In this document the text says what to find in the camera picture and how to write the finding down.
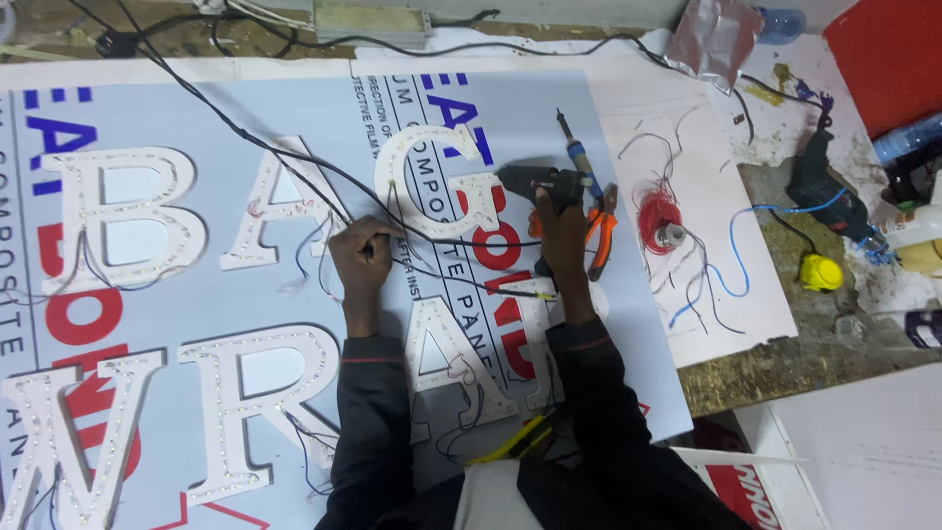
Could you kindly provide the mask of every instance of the power drill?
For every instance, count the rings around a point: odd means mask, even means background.
[[[834,135],[819,124],[795,166],[786,193],[799,208],[826,204],[845,188],[827,172],[827,145],[833,139]],[[809,213],[834,233],[859,243],[869,257],[875,258],[871,261],[883,260],[886,240],[883,234],[870,226],[867,207],[850,190],[845,190],[829,207]]]
[[[536,190],[543,188],[553,201],[556,215],[567,207],[578,204],[587,186],[593,180],[581,171],[558,170],[539,166],[504,166],[497,170],[497,178],[504,189],[520,195],[536,207]],[[553,277],[553,271],[540,256],[533,271],[539,276]]]

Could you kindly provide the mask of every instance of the hand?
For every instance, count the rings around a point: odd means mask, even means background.
[[[595,308],[585,272],[588,223],[582,202],[556,215],[549,193],[539,188],[536,190],[536,209],[543,229],[543,257],[553,270],[560,289],[566,323],[586,323],[595,318]]]
[[[393,268],[391,235],[402,236],[402,231],[367,215],[331,238],[331,257],[344,284],[349,337],[369,337],[379,332],[380,287]]]

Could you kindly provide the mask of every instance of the black jacket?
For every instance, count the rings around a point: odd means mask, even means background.
[[[517,488],[545,530],[741,528],[677,454],[650,445],[638,397],[599,319],[546,332],[566,390],[582,462],[574,469],[524,460]],[[452,528],[463,475],[415,497],[407,367],[399,340],[344,344],[333,493],[317,530]]]

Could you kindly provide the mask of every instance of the cable bundle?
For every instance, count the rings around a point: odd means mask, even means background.
[[[670,184],[661,178],[656,188],[644,193],[638,208],[638,232],[652,254],[666,256],[674,250],[673,246],[661,246],[656,237],[657,231],[668,224],[682,226],[683,219]]]

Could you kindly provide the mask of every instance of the red board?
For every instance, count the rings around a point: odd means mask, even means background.
[[[871,138],[942,109],[942,2],[860,0],[824,30]]]

